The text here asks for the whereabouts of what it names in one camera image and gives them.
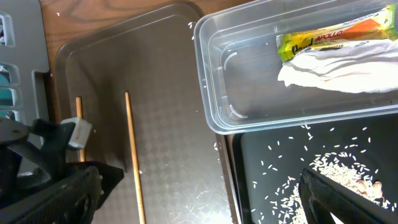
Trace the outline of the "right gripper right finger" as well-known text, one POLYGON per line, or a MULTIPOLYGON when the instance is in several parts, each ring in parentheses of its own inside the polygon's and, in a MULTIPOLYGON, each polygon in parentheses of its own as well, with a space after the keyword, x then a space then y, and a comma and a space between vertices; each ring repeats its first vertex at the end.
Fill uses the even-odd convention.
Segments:
POLYGON ((302 171, 298 192, 309 224, 397 223, 397 215, 388 212, 328 177, 308 169, 302 171))

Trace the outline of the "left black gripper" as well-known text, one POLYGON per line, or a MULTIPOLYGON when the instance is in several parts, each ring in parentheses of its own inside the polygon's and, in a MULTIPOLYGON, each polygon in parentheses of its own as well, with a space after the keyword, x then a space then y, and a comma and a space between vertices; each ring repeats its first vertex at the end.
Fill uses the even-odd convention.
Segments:
POLYGON ((67 176, 67 166, 75 169, 96 167, 102 194, 96 208, 102 207, 124 178, 122 169, 98 161, 66 165, 66 150, 76 124, 54 124, 36 119, 31 126, 1 119, 1 205, 12 205, 67 176), (19 177, 21 161, 27 159, 40 169, 32 177, 19 177))

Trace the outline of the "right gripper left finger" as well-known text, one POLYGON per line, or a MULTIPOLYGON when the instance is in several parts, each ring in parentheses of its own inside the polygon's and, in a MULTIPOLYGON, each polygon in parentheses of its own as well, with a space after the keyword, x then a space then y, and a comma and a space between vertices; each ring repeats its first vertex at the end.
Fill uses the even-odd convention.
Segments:
POLYGON ((100 198, 100 174, 88 167, 1 209, 1 223, 91 223, 100 198))

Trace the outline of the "light blue bowl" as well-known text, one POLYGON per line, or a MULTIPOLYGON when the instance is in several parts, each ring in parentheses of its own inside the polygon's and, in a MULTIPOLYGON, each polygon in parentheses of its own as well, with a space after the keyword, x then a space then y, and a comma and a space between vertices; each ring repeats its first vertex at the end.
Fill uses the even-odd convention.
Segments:
MULTIPOLYGON (((10 84, 10 76, 8 72, 1 72, 1 85, 10 84)), ((1 87, 1 106, 12 107, 14 106, 14 97, 12 90, 1 87)), ((7 119, 16 119, 16 114, 12 110, 1 110, 1 117, 7 119)))

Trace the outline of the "white napkin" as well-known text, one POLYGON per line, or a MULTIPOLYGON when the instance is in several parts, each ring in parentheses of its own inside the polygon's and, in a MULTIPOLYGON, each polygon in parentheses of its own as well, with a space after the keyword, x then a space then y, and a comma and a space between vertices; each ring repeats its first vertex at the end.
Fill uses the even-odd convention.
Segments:
POLYGON ((397 90, 397 41, 351 40, 307 47, 284 62, 277 77, 298 85, 343 93, 397 90))

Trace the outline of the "yellow green snack wrapper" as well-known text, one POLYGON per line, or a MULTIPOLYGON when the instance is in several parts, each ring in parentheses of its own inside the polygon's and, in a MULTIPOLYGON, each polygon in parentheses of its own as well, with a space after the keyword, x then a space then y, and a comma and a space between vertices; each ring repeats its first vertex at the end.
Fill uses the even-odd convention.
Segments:
POLYGON ((286 62, 312 45, 344 40, 396 40, 396 10, 397 4, 391 4, 377 12, 333 26, 278 35, 277 52, 280 59, 286 62))

